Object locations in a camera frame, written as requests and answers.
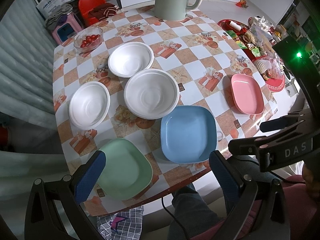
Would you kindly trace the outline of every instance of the screw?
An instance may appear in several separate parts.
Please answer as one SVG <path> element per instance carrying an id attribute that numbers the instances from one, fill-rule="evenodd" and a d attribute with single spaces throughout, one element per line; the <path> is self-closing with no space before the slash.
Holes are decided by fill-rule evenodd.
<path id="1" fill-rule="evenodd" d="M 69 181 L 69 180 L 71 180 L 71 175 L 65 175 L 63 177 L 63 181 Z"/>
<path id="2" fill-rule="evenodd" d="M 275 185 L 277 185 L 277 186 L 280 185 L 279 179 L 273 179 L 272 181 L 273 181 L 273 183 L 274 183 Z"/>
<path id="3" fill-rule="evenodd" d="M 243 175 L 243 178 L 244 178 L 244 180 L 246 180 L 246 181 L 251 181 L 251 180 L 252 180 L 252 177 L 251 177 L 249 174 Z"/>
<path id="4" fill-rule="evenodd" d="M 36 179 L 36 180 L 35 180 L 35 184 L 36 184 L 36 185 L 39 185 L 40 183 L 41 183 L 41 179 Z"/>

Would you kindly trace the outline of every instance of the blue gripper pad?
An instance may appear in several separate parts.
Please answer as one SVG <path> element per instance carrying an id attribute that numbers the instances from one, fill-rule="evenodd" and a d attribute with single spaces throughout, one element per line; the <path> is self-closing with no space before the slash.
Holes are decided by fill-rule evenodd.
<path id="1" fill-rule="evenodd" d="M 105 166 L 105 153 L 96 151 L 87 163 L 81 165 L 73 174 L 74 198 L 78 205 L 87 200 Z"/>
<path id="2" fill-rule="evenodd" d="M 240 176 L 219 151 L 213 151 L 210 154 L 209 165 L 225 198 L 236 204 L 240 199 L 240 189 L 243 186 Z"/>

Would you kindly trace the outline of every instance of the glass bowl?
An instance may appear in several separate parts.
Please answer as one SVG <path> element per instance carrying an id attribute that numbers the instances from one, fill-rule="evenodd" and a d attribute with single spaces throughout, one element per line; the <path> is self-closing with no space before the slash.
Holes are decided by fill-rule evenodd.
<path id="1" fill-rule="evenodd" d="M 102 42 L 103 42 L 103 36 L 102 36 L 102 29 L 99 27 L 88 27 L 84 29 L 76 38 L 74 42 L 75 48 L 79 51 L 79 53 L 85 53 L 92 51 L 99 47 Z M 91 36 L 91 35 L 97 35 L 99 34 L 100 37 L 97 38 L 95 41 L 93 41 L 89 46 L 81 48 L 82 41 L 85 40 L 86 36 Z"/>

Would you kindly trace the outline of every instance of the white bowl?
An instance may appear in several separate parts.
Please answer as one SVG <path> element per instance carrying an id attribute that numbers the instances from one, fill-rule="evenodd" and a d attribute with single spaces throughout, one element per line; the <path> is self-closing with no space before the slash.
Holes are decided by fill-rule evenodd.
<path id="1" fill-rule="evenodd" d="M 100 82 L 88 82 L 82 85 L 71 98 L 70 120 L 81 130 L 90 130 L 102 123 L 109 107 L 108 89 Z"/>
<path id="2" fill-rule="evenodd" d="M 144 119 L 158 119 L 169 114 L 179 100 L 175 79 L 159 69 L 142 70 L 129 79 L 124 88 L 128 109 Z"/>
<path id="3" fill-rule="evenodd" d="M 142 42 L 128 42 L 111 53 L 108 67 L 114 75 L 130 78 L 135 73 L 150 68 L 154 59 L 153 51 L 148 45 Z"/>

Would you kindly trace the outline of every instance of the table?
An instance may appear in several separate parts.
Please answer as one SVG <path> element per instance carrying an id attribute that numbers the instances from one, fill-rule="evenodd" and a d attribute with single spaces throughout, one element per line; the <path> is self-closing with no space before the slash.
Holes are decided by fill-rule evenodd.
<path id="1" fill-rule="evenodd" d="M 84 203 L 92 216 L 105 215 L 159 199 L 210 171 L 208 161 L 177 164 L 168 161 L 160 147 L 160 120 L 136 117 L 124 103 L 128 79 L 114 76 L 107 69 L 108 56 L 117 46 L 130 41 L 148 44 L 155 54 L 152 68 L 171 74 L 179 84 L 178 105 L 207 108 L 215 117 L 217 149 L 230 157 L 232 138 L 252 137 L 259 124 L 277 111 L 277 103 L 252 62 L 240 65 L 237 55 L 246 57 L 238 45 L 213 20 L 198 9 L 188 12 L 180 22 L 154 17 L 154 6 L 119 13 L 96 23 L 103 29 L 104 42 L 91 53 L 79 54 L 74 37 L 54 50 L 53 98 L 58 133 L 70 173 L 91 157 L 95 150 L 113 138 L 124 137 L 150 161 L 152 182 L 132 199 L 118 201 L 98 184 Z M 246 73 L 261 87 L 265 110 L 260 115 L 241 114 L 236 109 L 230 87 L 231 76 Z M 81 131 L 69 120 L 68 106 L 73 93 L 89 81 L 102 82 L 110 92 L 110 109 L 96 128 Z"/>

